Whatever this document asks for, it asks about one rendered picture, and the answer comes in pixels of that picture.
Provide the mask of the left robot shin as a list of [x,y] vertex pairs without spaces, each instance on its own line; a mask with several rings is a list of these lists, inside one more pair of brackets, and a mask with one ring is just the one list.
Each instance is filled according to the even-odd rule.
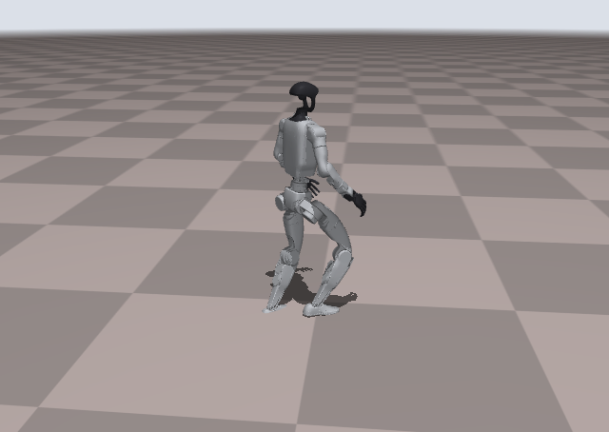
[[[282,253],[282,251],[281,251],[281,253]],[[300,257],[299,257],[299,259],[300,259]],[[299,260],[298,260],[298,262],[299,262]],[[298,262],[295,265],[286,265],[282,262],[281,254],[280,254],[280,259],[279,259],[278,263],[276,264],[274,277],[272,279],[272,283],[273,283],[272,291],[271,291],[270,298],[269,298],[269,301],[267,304],[267,307],[270,305],[270,307],[269,307],[270,310],[275,310],[275,308],[277,308],[279,301],[282,299],[282,297],[284,295],[284,291],[287,289],[287,287],[289,286],[289,284],[292,280],[292,277],[295,273]],[[276,304],[276,306],[274,308],[275,304]],[[272,307],[272,309],[271,309],[271,307]]]

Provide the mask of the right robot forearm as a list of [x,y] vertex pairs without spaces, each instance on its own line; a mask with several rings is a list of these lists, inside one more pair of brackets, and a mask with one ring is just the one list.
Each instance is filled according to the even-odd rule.
[[353,188],[349,187],[347,183],[340,177],[339,173],[336,171],[332,164],[328,163],[326,165],[327,172],[329,173],[329,177],[327,177],[326,181],[333,186],[339,194],[344,198],[345,194],[349,194],[353,197]]

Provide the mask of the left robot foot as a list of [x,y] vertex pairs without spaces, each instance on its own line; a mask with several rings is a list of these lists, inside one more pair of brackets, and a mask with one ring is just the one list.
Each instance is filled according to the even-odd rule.
[[[275,305],[276,305],[276,304],[275,304]],[[274,306],[275,306],[275,305],[274,305]],[[270,312],[274,312],[274,311],[277,311],[277,310],[280,310],[280,309],[282,309],[282,308],[287,307],[287,305],[286,305],[286,304],[278,304],[278,307],[277,307],[277,308],[275,308],[275,307],[274,307],[274,308],[275,308],[275,310],[272,310],[272,311],[270,311],[269,307],[270,307],[270,305],[269,305],[267,308],[264,308],[264,309],[262,310],[262,312],[263,312],[263,313],[270,313]],[[272,307],[271,307],[271,309],[272,309]]]

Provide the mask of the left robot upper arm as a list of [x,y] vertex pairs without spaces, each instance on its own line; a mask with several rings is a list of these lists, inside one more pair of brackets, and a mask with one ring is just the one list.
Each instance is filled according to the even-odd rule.
[[284,122],[286,119],[287,118],[281,119],[281,121],[279,123],[279,133],[278,133],[278,137],[277,137],[274,152],[273,152],[274,157],[279,162],[284,161],[284,159],[283,159],[283,126],[284,126]]

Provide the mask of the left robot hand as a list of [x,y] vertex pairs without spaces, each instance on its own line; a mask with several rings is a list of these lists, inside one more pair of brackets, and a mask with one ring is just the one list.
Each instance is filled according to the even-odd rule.
[[[307,178],[307,177],[306,177],[306,178]],[[293,177],[293,179],[295,179],[295,178]],[[308,178],[307,178],[307,179],[308,179]],[[318,185],[319,183],[318,183],[316,180],[313,180],[313,179],[308,179],[308,180],[309,180],[309,183],[307,183],[307,189],[310,189],[310,190],[311,190],[311,191],[312,191],[312,192],[313,192],[313,193],[314,193],[316,196],[318,196],[318,195],[316,194],[316,192],[315,192],[315,191],[312,189],[312,187],[314,187],[314,188],[315,188],[315,189],[316,189],[316,190],[317,190],[319,193],[320,193],[320,190],[318,190],[318,189],[317,189],[317,188],[316,188],[316,187],[315,187],[315,186],[314,186],[314,185],[313,185],[311,182],[313,182],[313,183],[315,183],[315,184],[317,184],[317,185]],[[313,196],[313,195],[312,195],[312,198],[314,198],[314,196]]]

